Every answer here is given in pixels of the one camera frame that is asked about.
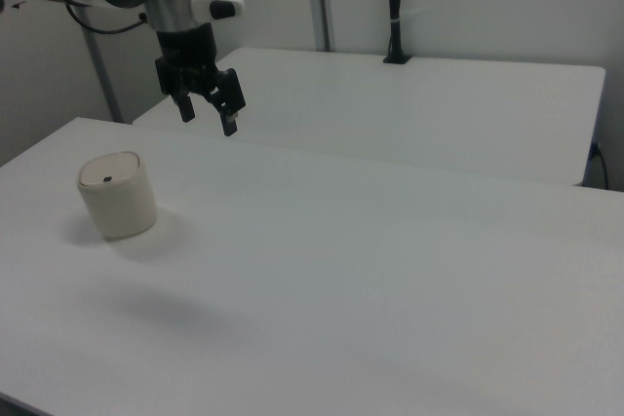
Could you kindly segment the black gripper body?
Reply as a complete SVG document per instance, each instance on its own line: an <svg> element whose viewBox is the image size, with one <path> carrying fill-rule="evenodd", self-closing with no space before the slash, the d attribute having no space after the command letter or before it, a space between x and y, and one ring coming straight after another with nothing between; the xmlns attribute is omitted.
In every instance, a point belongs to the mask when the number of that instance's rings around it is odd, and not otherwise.
<svg viewBox="0 0 624 416"><path fill-rule="evenodd" d="M160 87L174 103L178 95L195 94L217 111L222 103L239 111L246 106L236 71L219 70L215 64L215 37L209 23L182 32L158 32L157 37L162 52L156 60Z"/></svg>

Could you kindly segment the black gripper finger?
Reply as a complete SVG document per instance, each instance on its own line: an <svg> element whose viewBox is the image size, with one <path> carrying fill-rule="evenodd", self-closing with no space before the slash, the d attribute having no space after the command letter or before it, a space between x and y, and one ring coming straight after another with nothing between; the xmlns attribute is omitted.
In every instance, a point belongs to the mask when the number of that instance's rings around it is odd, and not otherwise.
<svg viewBox="0 0 624 416"><path fill-rule="evenodd" d="M239 110L232 108L227 103L222 103L218 111L224 135L233 135L238 130L237 118Z"/></svg>
<svg viewBox="0 0 624 416"><path fill-rule="evenodd" d="M183 123L188 123L195 118L195 111L189 95L178 95L175 98L175 104L179 110L180 118Z"/></svg>

